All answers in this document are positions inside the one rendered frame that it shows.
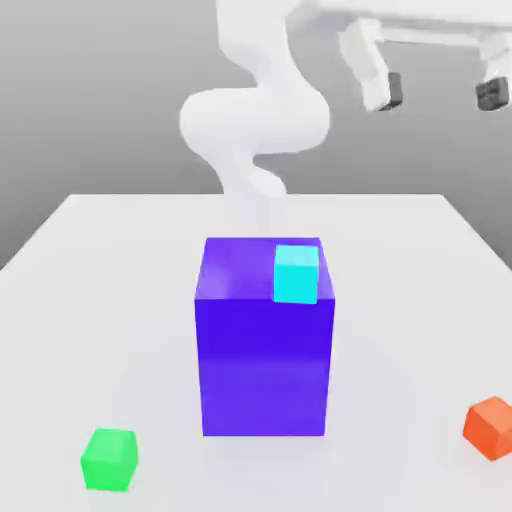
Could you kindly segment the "small cyan cube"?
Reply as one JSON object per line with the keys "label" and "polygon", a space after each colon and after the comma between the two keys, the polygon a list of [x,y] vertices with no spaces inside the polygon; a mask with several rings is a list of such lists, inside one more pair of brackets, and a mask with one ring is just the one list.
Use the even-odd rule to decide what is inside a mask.
{"label": "small cyan cube", "polygon": [[276,246],[273,300],[278,303],[316,304],[319,249],[314,245]]}

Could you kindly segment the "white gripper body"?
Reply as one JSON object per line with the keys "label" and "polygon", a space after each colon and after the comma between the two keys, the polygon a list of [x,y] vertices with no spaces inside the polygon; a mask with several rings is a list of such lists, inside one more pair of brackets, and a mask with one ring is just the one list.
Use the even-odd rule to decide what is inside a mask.
{"label": "white gripper body", "polygon": [[512,0],[300,0],[286,22],[294,31],[342,31],[359,18],[392,29],[480,37],[512,32]]}

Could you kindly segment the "small green cube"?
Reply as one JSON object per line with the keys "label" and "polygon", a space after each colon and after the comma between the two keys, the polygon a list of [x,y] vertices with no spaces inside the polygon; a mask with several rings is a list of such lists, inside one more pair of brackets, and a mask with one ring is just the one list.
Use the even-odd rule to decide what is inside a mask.
{"label": "small green cube", "polygon": [[80,458],[87,489],[126,492],[138,465],[138,445],[132,430],[97,428]]}

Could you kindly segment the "small orange cube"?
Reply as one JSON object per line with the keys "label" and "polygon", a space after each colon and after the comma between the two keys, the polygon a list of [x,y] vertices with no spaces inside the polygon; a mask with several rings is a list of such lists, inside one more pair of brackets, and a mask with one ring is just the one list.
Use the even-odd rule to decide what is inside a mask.
{"label": "small orange cube", "polygon": [[512,406],[497,396],[473,404],[463,437],[490,461],[512,453]]}

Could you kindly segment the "large purple box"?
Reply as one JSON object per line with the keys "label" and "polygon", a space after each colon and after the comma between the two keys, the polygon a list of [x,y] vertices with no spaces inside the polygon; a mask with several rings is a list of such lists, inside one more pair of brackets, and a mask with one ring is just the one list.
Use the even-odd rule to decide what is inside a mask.
{"label": "large purple box", "polygon": [[276,248],[317,238],[209,237],[194,297],[206,436],[325,432],[335,294],[324,257],[317,301],[274,299]]}

